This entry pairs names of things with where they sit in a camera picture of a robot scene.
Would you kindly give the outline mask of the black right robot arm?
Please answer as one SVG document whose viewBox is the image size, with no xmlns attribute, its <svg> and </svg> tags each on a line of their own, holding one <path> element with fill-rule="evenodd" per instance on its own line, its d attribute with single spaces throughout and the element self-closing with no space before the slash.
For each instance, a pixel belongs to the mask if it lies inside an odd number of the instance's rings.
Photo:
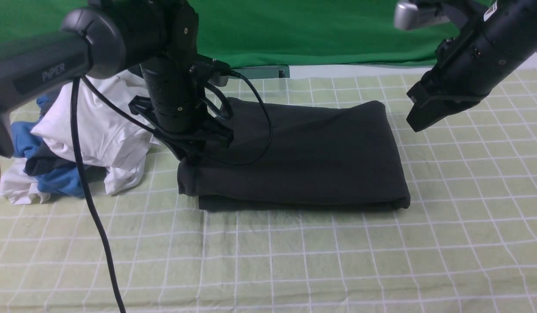
<svg viewBox="0 0 537 313">
<path fill-rule="evenodd" d="M 401 30 L 451 22 L 459 29 L 435 51 L 436 64 L 407 92 L 406 121 L 419 132 L 481 103 L 537 53 L 537 0 L 400 0 Z"/>
</svg>

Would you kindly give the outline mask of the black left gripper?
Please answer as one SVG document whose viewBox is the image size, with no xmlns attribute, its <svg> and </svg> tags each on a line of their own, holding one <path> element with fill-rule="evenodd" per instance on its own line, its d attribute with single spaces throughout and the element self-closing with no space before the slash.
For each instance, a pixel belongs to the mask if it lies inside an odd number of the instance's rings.
<svg viewBox="0 0 537 313">
<path fill-rule="evenodd" d="M 178 161 L 200 165 L 215 160 L 205 154 L 207 141 L 228 147 L 234 133 L 223 124 L 233 117 L 228 99 L 208 82 L 197 81 L 190 65 L 181 66 L 165 56 L 140 64 L 149 92 L 134 97 L 129 104 L 132 114 L 145 118 Z"/>
</svg>

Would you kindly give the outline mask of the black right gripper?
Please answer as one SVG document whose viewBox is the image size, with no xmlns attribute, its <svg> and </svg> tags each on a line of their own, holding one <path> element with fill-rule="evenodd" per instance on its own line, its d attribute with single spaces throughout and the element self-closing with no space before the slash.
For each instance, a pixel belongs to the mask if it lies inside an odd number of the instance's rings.
<svg viewBox="0 0 537 313">
<path fill-rule="evenodd" d="M 537 0 L 454 0 L 443 9 L 460 32 L 441 42 L 437 63 L 407 93 L 415 132 L 474 107 L 537 52 Z"/>
</svg>

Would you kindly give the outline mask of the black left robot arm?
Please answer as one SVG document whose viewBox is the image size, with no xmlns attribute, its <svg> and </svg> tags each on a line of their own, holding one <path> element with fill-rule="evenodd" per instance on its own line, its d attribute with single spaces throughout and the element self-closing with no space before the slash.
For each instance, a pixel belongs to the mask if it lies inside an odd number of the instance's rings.
<svg viewBox="0 0 537 313">
<path fill-rule="evenodd" d="M 0 156 L 11 158 L 10 113 L 30 99 L 82 79 L 108 79 L 139 65 L 149 97 L 130 111 L 178 157 L 207 141 L 229 146 L 233 116 L 218 90 L 229 65 L 198 54 L 199 15 L 186 0 L 90 0 L 61 30 L 0 44 Z"/>
</svg>

